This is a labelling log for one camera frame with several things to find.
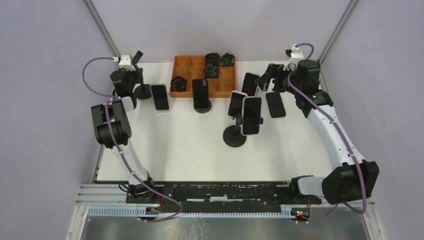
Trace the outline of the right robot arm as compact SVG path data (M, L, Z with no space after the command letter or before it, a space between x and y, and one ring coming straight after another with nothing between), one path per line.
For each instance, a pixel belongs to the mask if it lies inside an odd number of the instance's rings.
M291 93L296 106L318 133L329 156L332 171L326 177L299 176L291 180L289 199L302 204L309 196L326 199L332 205L361 200L372 195L380 169L375 161L367 161L346 134L329 94L320 88L320 64L310 59L298 63L270 63L255 80L267 91Z

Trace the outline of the black clamp stand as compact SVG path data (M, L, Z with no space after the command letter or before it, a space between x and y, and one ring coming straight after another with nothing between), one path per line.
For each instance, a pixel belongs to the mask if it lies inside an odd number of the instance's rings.
M239 112L236 117L232 117L235 120L235 125L228 126L223 132L223 140L225 144L232 148L238 148L245 144L247 136L241 134L241 127L243 123L242 112Z
M135 69L135 83L139 84L134 90L134 95L137 99L146 100L152 97L150 84L144 83L143 68L138 67L138 62L142 58L143 53L138 50L132 57L132 64Z

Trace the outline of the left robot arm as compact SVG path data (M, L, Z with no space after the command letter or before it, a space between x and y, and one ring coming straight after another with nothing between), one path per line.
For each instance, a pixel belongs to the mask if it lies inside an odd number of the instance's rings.
M132 129L127 116L137 107L134 87L144 85L143 69L122 68L109 77L114 85L111 99L91 107L94 135L99 144L112 151L124 169L128 185L120 185L120 188L126 192L127 202L151 204L157 198L157 190L132 146Z

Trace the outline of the pink case phone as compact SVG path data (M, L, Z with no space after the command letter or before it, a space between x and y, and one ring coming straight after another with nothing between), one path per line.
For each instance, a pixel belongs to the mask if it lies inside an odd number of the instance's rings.
M245 92L233 90L230 94L230 104L228 108L228 116L236 117L239 112L242 110L243 99L247 97L248 94Z

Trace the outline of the white-blue case phone front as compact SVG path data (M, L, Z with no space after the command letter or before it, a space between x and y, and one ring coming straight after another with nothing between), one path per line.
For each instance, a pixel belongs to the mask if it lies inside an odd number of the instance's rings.
M257 135L262 122L262 98L248 96L242 100L242 125L241 134L243 136Z

